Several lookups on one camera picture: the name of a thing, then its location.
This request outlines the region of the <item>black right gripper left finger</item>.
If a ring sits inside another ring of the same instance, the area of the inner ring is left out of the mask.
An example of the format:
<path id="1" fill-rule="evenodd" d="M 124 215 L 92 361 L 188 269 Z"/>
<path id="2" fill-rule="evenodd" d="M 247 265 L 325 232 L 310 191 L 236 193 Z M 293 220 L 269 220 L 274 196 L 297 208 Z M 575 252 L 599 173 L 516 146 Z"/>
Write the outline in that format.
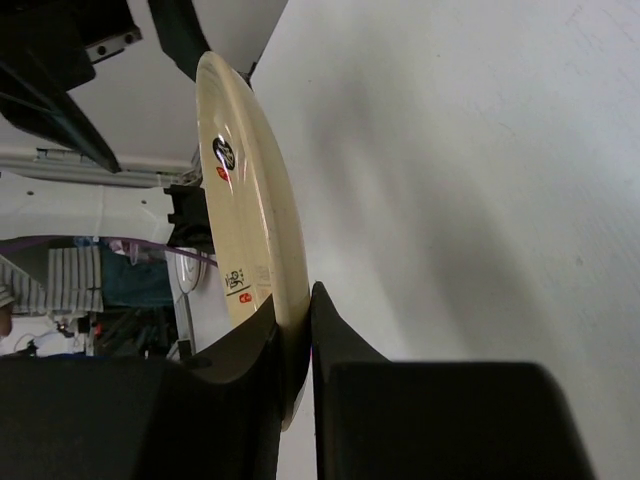
<path id="1" fill-rule="evenodd" d="M 272 479 L 281 429 L 271 301 L 178 363 L 5 356 L 5 479 Z"/>

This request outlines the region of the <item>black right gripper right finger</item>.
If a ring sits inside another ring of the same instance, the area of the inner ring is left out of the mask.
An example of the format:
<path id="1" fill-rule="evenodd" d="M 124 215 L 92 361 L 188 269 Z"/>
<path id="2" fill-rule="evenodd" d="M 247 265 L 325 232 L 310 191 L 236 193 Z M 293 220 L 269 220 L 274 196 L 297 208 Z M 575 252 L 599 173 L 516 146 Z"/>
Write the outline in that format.
<path id="1" fill-rule="evenodd" d="M 591 479 L 553 376 L 531 362 L 385 358 L 312 289 L 322 479 Z"/>

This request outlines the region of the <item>plain beige plate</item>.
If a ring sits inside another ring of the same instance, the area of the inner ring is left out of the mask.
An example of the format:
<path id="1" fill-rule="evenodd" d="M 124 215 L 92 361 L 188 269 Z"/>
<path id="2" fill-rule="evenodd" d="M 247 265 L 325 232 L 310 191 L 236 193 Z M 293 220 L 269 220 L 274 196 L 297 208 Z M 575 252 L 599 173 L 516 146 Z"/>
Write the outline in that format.
<path id="1" fill-rule="evenodd" d="M 271 301 L 281 335 L 287 429 L 309 352 L 310 287 L 293 189 L 254 92 L 212 51 L 198 61 L 196 104 L 203 188 L 231 323 L 241 325 Z"/>

